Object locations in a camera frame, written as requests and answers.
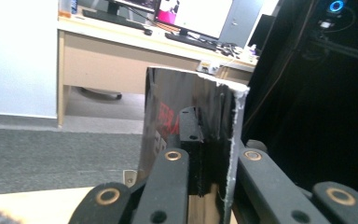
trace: computer monitor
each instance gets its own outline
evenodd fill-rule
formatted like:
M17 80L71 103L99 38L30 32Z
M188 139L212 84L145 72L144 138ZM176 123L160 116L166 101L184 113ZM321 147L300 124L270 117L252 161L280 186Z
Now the computer monitor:
M192 32L218 39L231 5L232 0L160 0L155 21L179 28L179 35Z
M252 34L252 37L249 40L248 47L256 45L256 48L262 51L274 21L275 17L273 16L264 14L261 15L260 20L258 21L258 24Z
M147 13L154 13L155 0L106 0L109 2L108 12L117 14L118 7L130 7Z

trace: gray carpet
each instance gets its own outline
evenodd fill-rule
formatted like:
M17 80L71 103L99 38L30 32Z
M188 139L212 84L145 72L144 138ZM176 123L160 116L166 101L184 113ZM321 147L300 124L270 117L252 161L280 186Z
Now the gray carpet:
M0 194L122 182L136 170L140 134L0 129Z

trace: cable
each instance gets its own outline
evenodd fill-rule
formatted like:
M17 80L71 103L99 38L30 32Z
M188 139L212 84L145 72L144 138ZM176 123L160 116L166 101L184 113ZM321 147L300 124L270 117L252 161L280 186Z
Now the cable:
M225 64L220 65L220 67L228 67L228 65L233 63L235 60L236 60L236 58L233 57L230 61L226 62Z
M352 14L352 20L351 20L351 23L341 29L338 29L338 30L332 30L332 31L324 31L324 33L336 33L336 32L341 32L341 31L344 31L348 28L350 28L351 26L354 25L354 23L356 22L356 13L354 12L353 9L351 9L350 7L344 7L344 9L347 9L351 14Z
M237 47L237 45L236 45L236 44L232 44L232 43L222 43L222 44L221 44L221 47L216 46L216 49L218 49L218 50L225 51L226 53L227 53L227 51L228 51L228 54L224 54L224 55L226 55L226 56L232 56L232 57L233 57L233 59L232 59L230 62L228 62L228 63L226 63L225 65L222 65L222 66L227 66L228 64L232 63L234 60L240 58L239 55L240 55L241 53L240 53L240 52L237 52L237 51L235 50L236 47Z

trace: wooden surface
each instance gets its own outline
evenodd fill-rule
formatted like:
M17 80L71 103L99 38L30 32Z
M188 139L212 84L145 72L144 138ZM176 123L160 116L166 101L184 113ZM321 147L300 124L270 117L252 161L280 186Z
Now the wooden surface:
M21 224L64 224L92 188L0 194L0 212ZM231 215L230 224L237 223Z
M65 46L64 85L144 94L148 66L192 71L198 66L196 60L71 33L65 34Z

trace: wooden desk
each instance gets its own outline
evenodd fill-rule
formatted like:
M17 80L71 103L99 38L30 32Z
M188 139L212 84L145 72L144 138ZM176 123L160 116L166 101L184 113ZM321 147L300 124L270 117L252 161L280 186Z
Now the wooden desk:
M92 188L54 189L0 194L0 212L21 224L68 223ZM236 224L231 214L230 224Z
M245 83L255 68L255 63L169 40L158 28L148 36L142 30L84 18L81 10L70 19L58 19L59 125L70 86L145 93L145 71L151 65L195 71L201 60L219 62L224 65L219 76Z

